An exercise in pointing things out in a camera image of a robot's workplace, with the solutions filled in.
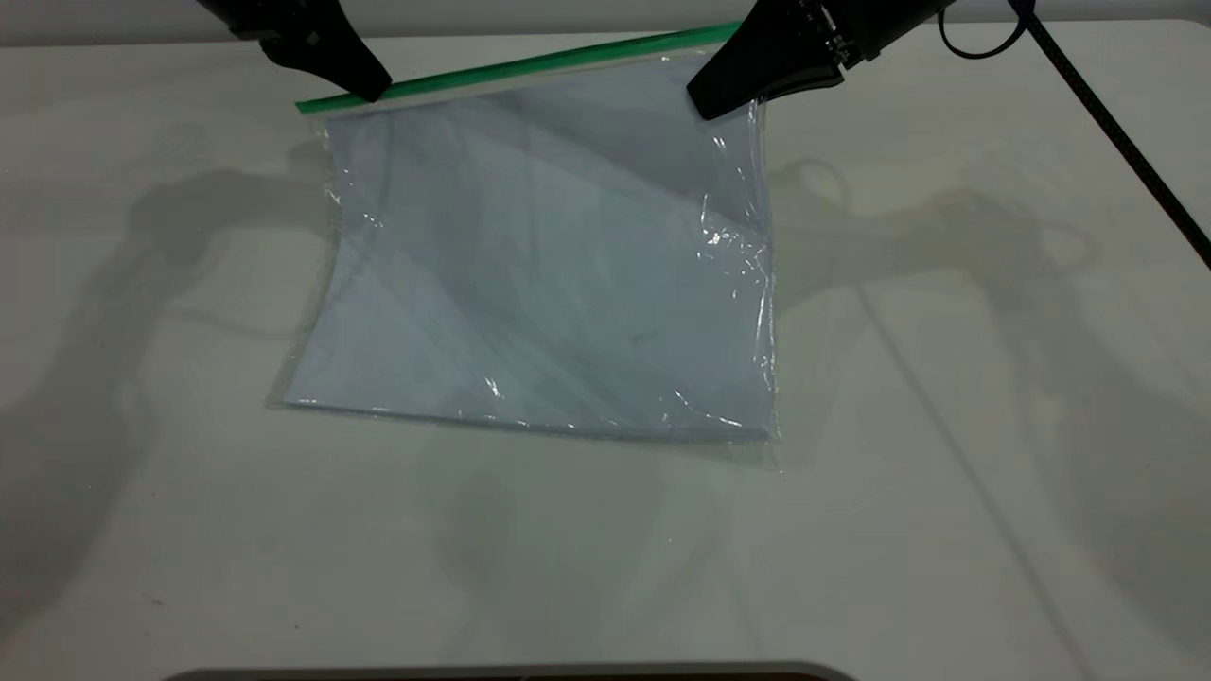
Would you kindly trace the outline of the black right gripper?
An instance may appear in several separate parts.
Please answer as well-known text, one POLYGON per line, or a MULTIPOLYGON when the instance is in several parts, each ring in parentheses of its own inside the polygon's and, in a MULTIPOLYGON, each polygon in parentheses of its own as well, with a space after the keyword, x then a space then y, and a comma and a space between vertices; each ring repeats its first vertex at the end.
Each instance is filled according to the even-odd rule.
POLYGON ((704 120, 831 88, 951 1, 757 1, 685 86, 704 120))

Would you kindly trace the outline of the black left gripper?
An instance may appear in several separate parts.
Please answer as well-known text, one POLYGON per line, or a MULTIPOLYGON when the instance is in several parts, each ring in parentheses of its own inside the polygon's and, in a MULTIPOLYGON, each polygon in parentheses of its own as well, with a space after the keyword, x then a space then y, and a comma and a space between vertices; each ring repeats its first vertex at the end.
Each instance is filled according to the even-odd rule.
POLYGON ((320 78, 375 102, 391 85, 366 44, 344 29, 338 1, 199 1, 242 42, 259 42, 262 51, 282 68, 320 78))

